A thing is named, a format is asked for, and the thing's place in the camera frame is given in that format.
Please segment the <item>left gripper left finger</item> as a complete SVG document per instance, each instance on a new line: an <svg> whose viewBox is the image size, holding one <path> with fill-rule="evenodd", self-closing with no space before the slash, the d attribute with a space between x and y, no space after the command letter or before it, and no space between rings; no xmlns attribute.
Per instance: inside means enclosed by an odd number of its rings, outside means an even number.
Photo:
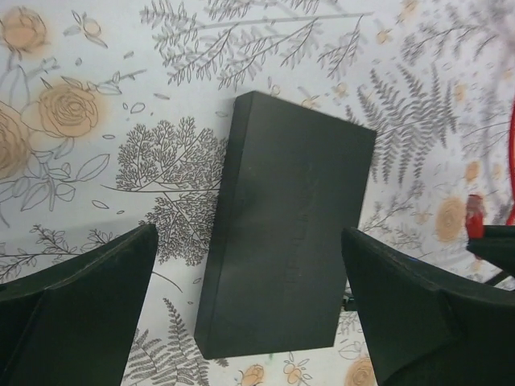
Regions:
<svg viewBox="0 0 515 386"><path fill-rule="evenodd" d="M158 248L153 224L1 286L3 385L119 385Z"/></svg>

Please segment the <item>floral table mat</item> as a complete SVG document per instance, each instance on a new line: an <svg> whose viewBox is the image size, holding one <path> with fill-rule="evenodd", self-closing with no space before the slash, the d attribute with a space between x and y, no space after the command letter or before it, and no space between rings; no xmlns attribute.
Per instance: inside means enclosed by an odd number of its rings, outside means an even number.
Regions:
<svg viewBox="0 0 515 386"><path fill-rule="evenodd" d="M159 249L123 385L375 385L355 311L328 347L205 359L193 338L235 99L373 130L360 229L469 280L466 199L513 205L511 1L4 1L1 280L137 227Z"/></svg>

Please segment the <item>black network switch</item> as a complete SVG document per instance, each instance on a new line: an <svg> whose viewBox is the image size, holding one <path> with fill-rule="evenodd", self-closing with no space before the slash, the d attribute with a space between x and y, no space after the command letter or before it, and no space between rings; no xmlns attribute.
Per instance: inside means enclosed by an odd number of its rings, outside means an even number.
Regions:
<svg viewBox="0 0 515 386"><path fill-rule="evenodd" d="M196 317L205 359L330 347L376 134L248 92L234 103Z"/></svg>

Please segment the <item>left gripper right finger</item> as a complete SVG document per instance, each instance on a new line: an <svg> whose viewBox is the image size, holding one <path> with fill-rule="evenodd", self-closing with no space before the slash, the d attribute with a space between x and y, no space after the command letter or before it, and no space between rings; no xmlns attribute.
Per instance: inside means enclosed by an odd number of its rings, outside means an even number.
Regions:
<svg viewBox="0 0 515 386"><path fill-rule="evenodd" d="M514 294L355 228L342 256L379 385L512 385Z"/></svg>

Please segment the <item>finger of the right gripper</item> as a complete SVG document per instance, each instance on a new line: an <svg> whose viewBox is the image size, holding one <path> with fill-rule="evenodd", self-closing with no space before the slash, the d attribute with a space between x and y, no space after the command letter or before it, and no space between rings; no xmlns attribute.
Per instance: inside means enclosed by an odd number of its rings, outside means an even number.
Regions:
<svg viewBox="0 0 515 386"><path fill-rule="evenodd" d="M514 260L514 226L485 225L481 238L470 238L467 250L486 261Z"/></svg>

